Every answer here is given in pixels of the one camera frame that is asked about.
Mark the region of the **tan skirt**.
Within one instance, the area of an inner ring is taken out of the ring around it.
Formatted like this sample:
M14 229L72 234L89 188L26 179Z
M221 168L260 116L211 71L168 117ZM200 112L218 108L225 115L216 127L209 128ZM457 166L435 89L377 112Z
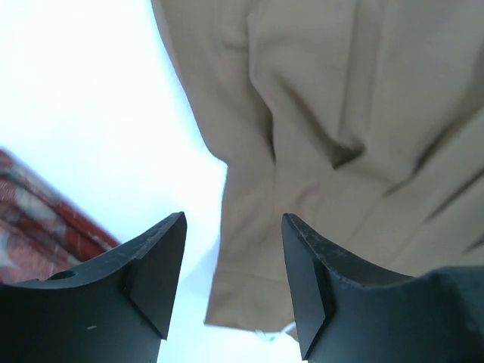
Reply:
M293 320L281 218L419 275L483 262L481 1L155 1L226 163L205 323Z

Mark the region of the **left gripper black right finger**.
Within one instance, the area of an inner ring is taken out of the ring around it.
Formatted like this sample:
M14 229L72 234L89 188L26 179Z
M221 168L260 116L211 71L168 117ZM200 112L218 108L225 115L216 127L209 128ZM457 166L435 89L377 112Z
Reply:
M303 360L483 360L482 266L411 277L350 253L294 214L281 229Z

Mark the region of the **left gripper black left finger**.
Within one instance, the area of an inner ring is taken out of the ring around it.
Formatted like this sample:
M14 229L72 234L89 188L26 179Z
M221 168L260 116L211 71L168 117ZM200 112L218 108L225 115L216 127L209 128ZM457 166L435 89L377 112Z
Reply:
M1 287L3 362L155 362L169 332L187 233L173 213L45 281Z

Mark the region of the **red plaid skirt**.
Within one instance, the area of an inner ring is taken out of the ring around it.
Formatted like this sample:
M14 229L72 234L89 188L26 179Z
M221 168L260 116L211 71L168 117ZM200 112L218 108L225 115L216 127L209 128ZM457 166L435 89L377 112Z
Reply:
M46 280L119 246L97 223L1 151L1 282Z

